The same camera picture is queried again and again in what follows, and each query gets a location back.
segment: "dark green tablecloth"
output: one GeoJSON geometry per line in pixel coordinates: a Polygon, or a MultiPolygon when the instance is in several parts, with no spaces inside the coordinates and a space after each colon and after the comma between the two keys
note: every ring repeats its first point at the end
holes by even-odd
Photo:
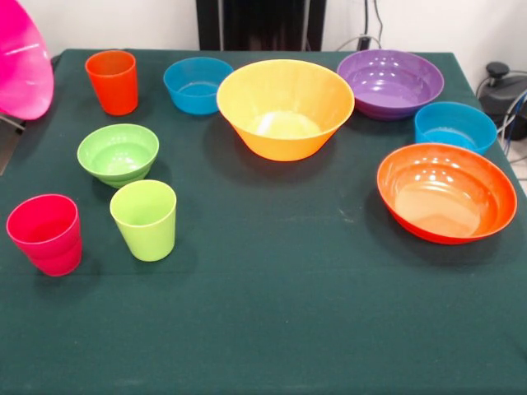
{"type": "MultiPolygon", "coordinates": [[[[0,393],[526,394],[527,226],[461,246],[403,230],[380,200],[382,158],[413,140],[411,120],[355,112],[307,160],[250,152],[220,114],[173,107],[162,73],[191,52],[133,51],[140,105],[105,115],[84,71],[58,64],[50,111],[28,125],[0,178],[0,212],[39,193],[78,204],[82,265],[38,273],[0,235],[0,393]],[[178,239],[158,263],[127,250],[109,214],[114,189],[77,163],[110,123],[161,142],[149,178],[178,195],[178,239]]],[[[333,70],[345,53],[201,53],[234,68],[299,58],[333,70]]],[[[477,105],[449,53],[440,100],[477,105]]],[[[496,144],[487,156],[514,178],[496,144]]]]}

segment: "black device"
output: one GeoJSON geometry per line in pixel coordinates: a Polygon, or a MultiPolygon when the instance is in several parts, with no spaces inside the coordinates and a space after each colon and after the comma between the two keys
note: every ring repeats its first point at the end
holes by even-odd
{"type": "MultiPolygon", "coordinates": [[[[485,114],[501,127],[512,102],[527,89],[527,74],[508,77],[511,70],[501,62],[490,62],[486,69],[489,80],[479,92],[479,102],[485,114]]],[[[527,137],[527,105],[521,107],[514,123],[506,128],[505,137],[509,136],[511,140],[527,137]]]]}

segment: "lime green cup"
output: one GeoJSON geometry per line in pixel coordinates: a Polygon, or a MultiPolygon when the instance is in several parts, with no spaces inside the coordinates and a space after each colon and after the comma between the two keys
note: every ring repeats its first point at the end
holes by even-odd
{"type": "Polygon", "coordinates": [[[110,214],[132,255],[145,262],[166,257],[175,244],[174,189],[154,179],[123,186],[110,201],[110,214]]]}

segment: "bowl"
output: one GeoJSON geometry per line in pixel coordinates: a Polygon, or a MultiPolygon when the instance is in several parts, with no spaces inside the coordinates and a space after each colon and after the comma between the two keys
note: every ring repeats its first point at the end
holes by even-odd
{"type": "Polygon", "coordinates": [[[129,123],[106,126],[90,133],[77,150],[81,166],[114,188],[144,179],[159,151],[156,134],[129,123]]]}
{"type": "Polygon", "coordinates": [[[216,92],[233,68],[215,58],[187,58],[165,71],[163,82],[174,105],[188,114],[217,112],[216,92]]]}
{"type": "Polygon", "coordinates": [[[494,235],[516,213],[511,181],[490,160],[440,143],[405,146],[377,172],[377,187],[406,230],[440,244],[463,244],[494,235]]]}
{"type": "Polygon", "coordinates": [[[442,142],[481,155],[497,138],[496,125],[485,113],[461,103],[425,105],[413,122],[415,142],[442,142]]]}
{"type": "Polygon", "coordinates": [[[0,12],[0,113],[37,119],[48,110],[54,75],[46,43],[15,0],[2,0],[0,12]]]}
{"type": "Polygon", "coordinates": [[[352,53],[338,65],[337,73],[353,89],[357,109],[384,121],[414,115],[445,84],[439,69],[426,59],[390,49],[352,53]]]}
{"type": "Polygon", "coordinates": [[[352,114],[355,100],[328,68],[274,59],[233,72],[220,85],[217,103],[250,150],[289,161],[315,154],[352,114]]]}

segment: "orange bowl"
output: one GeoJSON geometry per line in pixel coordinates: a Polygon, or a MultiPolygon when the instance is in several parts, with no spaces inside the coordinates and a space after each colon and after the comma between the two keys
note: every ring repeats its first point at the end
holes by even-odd
{"type": "Polygon", "coordinates": [[[494,235],[516,213],[511,181],[490,160],[446,144],[413,144],[382,161],[377,188],[406,230],[440,244],[494,235]]]}
{"type": "Polygon", "coordinates": [[[217,105],[256,154],[300,160],[315,154],[352,114],[352,89],[318,64],[291,59],[244,66],[220,85],[217,105]]]}

